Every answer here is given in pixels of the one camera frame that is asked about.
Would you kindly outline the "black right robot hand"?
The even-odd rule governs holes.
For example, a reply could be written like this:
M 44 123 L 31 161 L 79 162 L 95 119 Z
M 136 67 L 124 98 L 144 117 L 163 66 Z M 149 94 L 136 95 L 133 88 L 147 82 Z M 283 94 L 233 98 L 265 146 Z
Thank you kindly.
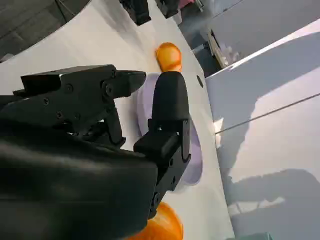
M 190 162 L 185 79 L 155 84 L 148 131 L 122 149 L 115 99 L 146 80 L 112 64 L 24 75 L 0 98 L 0 237 L 118 240 L 141 231 Z

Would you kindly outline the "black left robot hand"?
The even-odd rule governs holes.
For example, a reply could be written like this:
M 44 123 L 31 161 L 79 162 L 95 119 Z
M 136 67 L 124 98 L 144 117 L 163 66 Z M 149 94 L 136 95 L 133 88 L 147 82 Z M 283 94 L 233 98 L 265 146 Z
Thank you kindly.
M 147 0 L 120 0 L 119 2 L 137 26 L 151 20 Z M 179 2 L 179 0 L 155 0 L 156 6 L 166 19 L 178 13 Z

